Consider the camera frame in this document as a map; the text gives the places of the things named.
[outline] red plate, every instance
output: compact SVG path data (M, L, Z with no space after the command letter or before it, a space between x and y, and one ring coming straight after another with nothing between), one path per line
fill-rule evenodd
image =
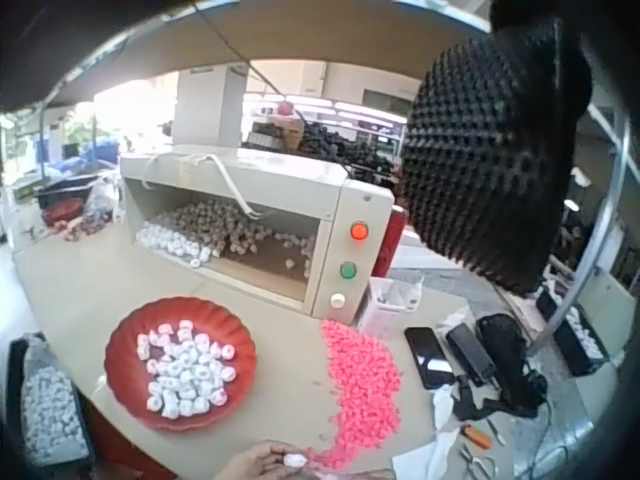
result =
M233 366L238 375L225 386L229 400L224 406L212 406L206 414L169 420L159 413L147 410L148 387L152 375L147 372L145 363L138 358L137 338L140 333L157 331L163 323L171 324L175 330L182 319L193 322L194 333L206 333L218 343L233 345L236 356L225 363ZM154 358L162 356L160 349L152 348L152 351ZM131 415L150 428L182 431L205 427L235 410L249 393L257 362L256 346L249 330L238 317L207 300L175 297L147 303L120 322L107 345L104 369L114 396Z

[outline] phone screen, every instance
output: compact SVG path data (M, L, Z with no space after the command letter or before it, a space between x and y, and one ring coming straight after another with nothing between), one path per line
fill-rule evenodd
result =
M404 336L409 342L424 388L432 390L455 382L453 369L431 328L407 328Z

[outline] hand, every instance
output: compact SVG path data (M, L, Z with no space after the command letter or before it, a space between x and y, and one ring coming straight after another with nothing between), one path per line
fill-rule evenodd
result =
M300 469L286 467L282 459L287 453L300 450L280 442L262 442L233 456L214 480L281 480Z

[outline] black textured cover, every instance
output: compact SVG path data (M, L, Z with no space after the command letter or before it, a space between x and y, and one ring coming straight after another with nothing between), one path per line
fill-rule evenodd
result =
M402 150L403 197L422 241L509 291L533 290L590 97L589 66L555 17L445 51L414 100Z

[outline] pink bead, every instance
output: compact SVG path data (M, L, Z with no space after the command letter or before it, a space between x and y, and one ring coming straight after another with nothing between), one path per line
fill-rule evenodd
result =
M337 322L323 321L328 375L334 381L340 412L335 444L310 457L331 469L342 469L366 448L380 448L400 426L393 397L400 390L400 374L391 352L373 337Z

